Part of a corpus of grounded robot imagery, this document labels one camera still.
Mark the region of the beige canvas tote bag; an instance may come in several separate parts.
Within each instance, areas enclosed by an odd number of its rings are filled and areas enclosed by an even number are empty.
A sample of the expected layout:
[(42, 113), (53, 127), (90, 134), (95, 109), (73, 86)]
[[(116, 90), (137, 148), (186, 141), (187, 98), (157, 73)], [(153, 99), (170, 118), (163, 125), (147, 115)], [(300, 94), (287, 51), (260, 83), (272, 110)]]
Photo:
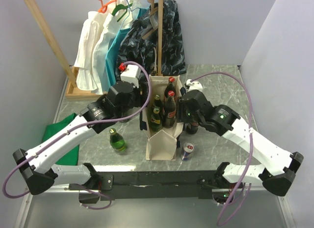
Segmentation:
[(178, 137), (183, 131), (183, 123), (174, 123), (172, 128), (162, 128), (158, 132), (150, 129), (151, 106), (156, 94), (164, 98), (164, 91), (168, 85), (168, 77), (150, 76), (152, 94), (146, 108), (140, 114), (140, 129), (147, 137), (146, 160), (174, 161)]

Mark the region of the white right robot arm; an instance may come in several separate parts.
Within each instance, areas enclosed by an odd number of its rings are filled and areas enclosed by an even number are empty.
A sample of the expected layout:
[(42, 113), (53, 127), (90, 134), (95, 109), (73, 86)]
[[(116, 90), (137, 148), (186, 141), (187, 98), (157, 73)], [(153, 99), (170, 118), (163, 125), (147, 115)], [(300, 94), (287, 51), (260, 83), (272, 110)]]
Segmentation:
[(235, 165), (223, 162), (214, 174), (218, 187), (226, 188), (237, 182), (262, 185), (277, 196), (285, 196), (290, 189), (304, 157), (290, 153), (250, 129), (248, 123), (226, 105), (213, 106), (199, 90), (192, 90), (178, 98), (178, 122), (196, 123), (209, 132), (232, 141), (259, 161), (258, 165)]

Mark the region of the cola bottle front red cap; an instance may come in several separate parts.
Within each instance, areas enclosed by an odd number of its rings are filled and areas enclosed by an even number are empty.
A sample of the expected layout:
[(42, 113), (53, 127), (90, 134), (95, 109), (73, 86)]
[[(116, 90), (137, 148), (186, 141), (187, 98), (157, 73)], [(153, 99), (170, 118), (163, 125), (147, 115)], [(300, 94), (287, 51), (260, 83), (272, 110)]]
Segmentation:
[(163, 127), (173, 127), (176, 120), (175, 92), (170, 90), (163, 105)]

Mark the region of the dark cola bottle red cap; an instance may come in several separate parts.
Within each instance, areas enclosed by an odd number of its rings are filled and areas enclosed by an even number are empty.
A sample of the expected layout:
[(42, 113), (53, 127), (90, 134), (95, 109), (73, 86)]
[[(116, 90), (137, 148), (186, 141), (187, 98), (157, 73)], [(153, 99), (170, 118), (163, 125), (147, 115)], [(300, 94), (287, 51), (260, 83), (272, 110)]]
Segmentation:
[(174, 97), (176, 97), (177, 93), (176, 93), (176, 88), (175, 88), (175, 78), (174, 77), (169, 77), (168, 79), (168, 85), (164, 91), (164, 101), (166, 101), (166, 99), (168, 98), (168, 93), (170, 91), (174, 92)]

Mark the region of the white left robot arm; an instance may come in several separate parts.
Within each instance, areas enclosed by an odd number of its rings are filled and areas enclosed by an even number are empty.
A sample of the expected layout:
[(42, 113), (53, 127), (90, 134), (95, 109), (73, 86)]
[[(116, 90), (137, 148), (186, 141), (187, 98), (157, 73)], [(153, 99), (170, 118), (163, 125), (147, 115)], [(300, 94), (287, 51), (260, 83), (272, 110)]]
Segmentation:
[(81, 142), (99, 134), (136, 107), (143, 110), (152, 94), (151, 82), (135, 87), (118, 81), (108, 93), (90, 103), (60, 132), (28, 151), (18, 149), (13, 157), (32, 195), (47, 191), (53, 185), (79, 184), (88, 190), (98, 186), (100, 178), (90, 163), (60, 166), (56, 162)]

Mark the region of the green glass bottle yellow label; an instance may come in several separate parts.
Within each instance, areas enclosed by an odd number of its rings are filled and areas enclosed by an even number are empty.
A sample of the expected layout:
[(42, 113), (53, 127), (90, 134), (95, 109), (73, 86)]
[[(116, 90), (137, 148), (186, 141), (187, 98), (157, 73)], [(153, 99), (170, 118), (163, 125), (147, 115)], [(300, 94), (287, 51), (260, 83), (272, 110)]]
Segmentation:
[(160, 95), (159, 94), (155, 94), (154, 95), (154, 101), (153, 101), (153, 104), (152, 104), (152, 110), (154, 108), (159, 108), (159, 110), (161, 111), (162, 107), (163, 107), (163, 104), (162, 104)]

